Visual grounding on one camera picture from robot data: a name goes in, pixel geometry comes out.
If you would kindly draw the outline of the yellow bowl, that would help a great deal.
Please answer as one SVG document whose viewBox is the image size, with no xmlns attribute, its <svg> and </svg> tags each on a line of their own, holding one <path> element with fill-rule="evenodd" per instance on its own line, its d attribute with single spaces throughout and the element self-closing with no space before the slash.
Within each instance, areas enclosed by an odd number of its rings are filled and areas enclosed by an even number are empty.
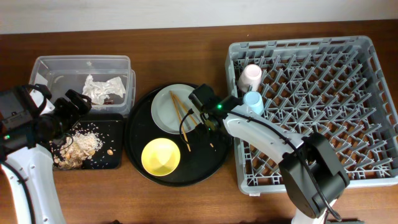
<svg viewBox="0 0 398 224">
<path fill-rule="evenodd" d="M 153 139 L 141 154 L 141 163 L 150 175 L 162 177 L 171 174 L 180 163 L 180 149 L 167 138 Z"/>
</svg>

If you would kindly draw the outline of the wooden chopstick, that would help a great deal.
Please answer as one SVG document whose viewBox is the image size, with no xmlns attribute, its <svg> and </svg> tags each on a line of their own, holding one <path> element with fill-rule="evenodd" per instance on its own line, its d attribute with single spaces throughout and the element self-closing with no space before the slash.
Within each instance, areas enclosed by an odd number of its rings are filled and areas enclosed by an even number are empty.
<svg viewBox="0 0 398 224">
<path fill-rule="evenodd" d="M 177 107 L 176 99 L 174 98 L 174 94 L 172 93 L 171 90 L 169 91 L 169 93 L 170 93 L 170 97 L 171 97 L 171 99 L 172 99 L 172 102 L 173 102 L 173 104 L 174 104 L 174 108 L 175 108 L 175 111 L 176 111 L 176 114 L 177 114 L 177 118 L 178 118 L 179 124 L 182 124 L 182 119 L 181 119 L 181 116 L 180 116 L 180 113 L 179 113 L 179 110 L 178 110 L 178 107 Z M 186 142 L 188 142 L 188 139 L 187 139 L 187 136 L 186 136 L 186 133 L 185 133 L 185 129 L 184 129 L 183 126 L 181 127 L 181 132 L 182 132 L 182 134 L 183 134 L 184 140 L 185 140 Z M 186 143 L 186 145 L 187 145 L 187 147 L 188 147 L 188 151 L 191 152 L 191 147 L 190 147 L 190 145 L 189 145 L 188 143 Z"/>
<path fill-rule="evenodd" d="M 177 102 L 178 102 L 179 105 L 182 107 L 182 109 L 188 114 L 188 113 L 189 113 L 189 110 L 188 110 L 187 107 L 184 105 L 184 103 L 181 102 L 180 98 L 179 98 L 175 93 L 173 93 L 171 90 L 170 90 L 170 95 L 171 95 L 172 98 L 174 98 L 174 100 L 177 100 Z M 195 112 L 192 110 L 192 113 L 189 114 L 189 117 L 191 118 L 191 120 L 193 121 L 193 123 L 195 124 L 195 127 L 196 127 L 196 126 L 198 126 L 198 123 L 197 123 L 196 119 L 192 116 L 194 113 L 195 113 Z M 209 130 L 206 130 L 206 138 L 207 138 L 208 140 L 210 139 L 210 132 L 209 132 Z"/>
</svg>

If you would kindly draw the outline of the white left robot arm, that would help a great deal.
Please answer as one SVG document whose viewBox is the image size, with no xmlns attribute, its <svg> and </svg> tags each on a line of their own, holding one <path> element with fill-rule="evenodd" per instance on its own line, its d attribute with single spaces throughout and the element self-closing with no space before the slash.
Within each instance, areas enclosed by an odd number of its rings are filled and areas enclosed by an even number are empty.
<svg viewBox="0 0 398 224">
<path fill-rule="evenodd" d="M 1 169 L 12 190 L 18 223 L 65 223 L 55 182 L 53 157 L 45 147 L 62 145 L 91 110 L 91 98 L 74 90 L 50 102 L 46 85 L 22 85 L 1 92 Z"/>
</svg>

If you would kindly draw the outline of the white napkin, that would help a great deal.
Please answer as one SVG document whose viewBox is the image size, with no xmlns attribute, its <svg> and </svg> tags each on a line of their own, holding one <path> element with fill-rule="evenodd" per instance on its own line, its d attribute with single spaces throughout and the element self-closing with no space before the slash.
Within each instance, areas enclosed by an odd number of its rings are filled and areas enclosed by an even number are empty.
<svg viewBox="0 0 398 224">
<path fill-rule="evenodd" d="M 88 75 L 83 87 L 83 94 L 91 98 L 91 102 L 96 105 L 103 105 L 105 100 L 110 99 L 110 95 L 123 97 L 126 89 L 120 77 L 111 78 L 106 82 L 95 82 L 92 75 Z"/>
</svg>

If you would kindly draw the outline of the food scraps and rice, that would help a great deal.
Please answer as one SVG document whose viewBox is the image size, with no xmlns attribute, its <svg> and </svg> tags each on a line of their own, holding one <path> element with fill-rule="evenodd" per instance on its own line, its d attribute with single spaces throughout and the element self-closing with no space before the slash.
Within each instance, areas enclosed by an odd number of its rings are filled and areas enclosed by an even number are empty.
<svg viewBox="0 0 398 224">
<path fill-rule="evenodd" d="M 51 143 L 55 170 L 113 169 L 118 166 L 120 148 L 110 133 L 110 125 L 80 122 L 61 146 Z"/>
</svg>

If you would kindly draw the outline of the gold snack wrapper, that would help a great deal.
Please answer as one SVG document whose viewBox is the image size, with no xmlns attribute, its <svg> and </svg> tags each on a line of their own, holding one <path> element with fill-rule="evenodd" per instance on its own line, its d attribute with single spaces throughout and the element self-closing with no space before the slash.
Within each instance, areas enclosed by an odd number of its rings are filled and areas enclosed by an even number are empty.
<svg viewBox="0 0 398 224">
<path fill-rule="evenodd" d="M 114 104 L 114 101 L 113 101 L 113 100 L 106 100 L 106 101 L 104 101 L 103 104 L 104 104 L 104 105 L 113 105 L 113 104 Z"/>
</svg>

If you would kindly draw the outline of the pink cup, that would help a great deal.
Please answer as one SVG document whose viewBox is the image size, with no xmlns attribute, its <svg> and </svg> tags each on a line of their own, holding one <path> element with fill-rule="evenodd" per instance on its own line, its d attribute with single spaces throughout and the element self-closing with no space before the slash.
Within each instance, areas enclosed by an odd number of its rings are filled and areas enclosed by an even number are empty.
<svg viewBox="0 0 398 224">
<path fill-rule="evenodd" d="M 251 91 L 257 91 L 262 77 L 262 70 L 258 65 L 247 65 L 238 80 L 238 87 L 243 92 L 248 92 L 251 86 Z"/>
</svg>

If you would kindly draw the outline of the blue cup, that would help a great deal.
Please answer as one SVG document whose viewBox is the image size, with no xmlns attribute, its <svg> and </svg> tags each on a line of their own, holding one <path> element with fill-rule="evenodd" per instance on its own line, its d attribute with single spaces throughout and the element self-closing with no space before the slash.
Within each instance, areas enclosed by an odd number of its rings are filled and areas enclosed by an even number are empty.
<svg viewBox="0 0 398 224">
<path fill-rule="evenodd" d="M 248 105 L 256 114 L 261 116 L 264 113 L 264 104 L 262 96 L 259 92 L 248 91 L 243 96 L 243 102 L 245 105 Z"/>
</svg>

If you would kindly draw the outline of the grey plate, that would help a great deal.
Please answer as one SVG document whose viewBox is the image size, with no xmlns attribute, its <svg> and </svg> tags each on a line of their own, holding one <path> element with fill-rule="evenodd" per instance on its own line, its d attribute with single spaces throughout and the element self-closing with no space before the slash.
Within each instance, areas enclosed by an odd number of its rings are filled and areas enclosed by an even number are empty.
<svg viewBox="0 0 398 224">
<path fill-rule="evenodd" d="M 192 116 L 196 119 L 197 123 L 200 124 L 201 120 L 199 117 L 199 111 L 195 108 L 193 103 L 189 100 L 189 94 L 194 90 L 194 87 L 185 84 L 174 84 L 163 87 L 154 97 L 151 105 L 151 115 L 155 124 L 163 131 L 169 134 L 179 134 L 179 121 L 174 108 L 174 104 L 170 97 L 169 91 L 175 93 L 184 103 L 189 110 L 195 112 Z M 177 107 L 181 118 L 183 118 L 186 112 L 177 102 Z M 195 129 L 195 124 L 191 118 L 186 118 L 183 124 L 186 133 Z"/>
</svg>

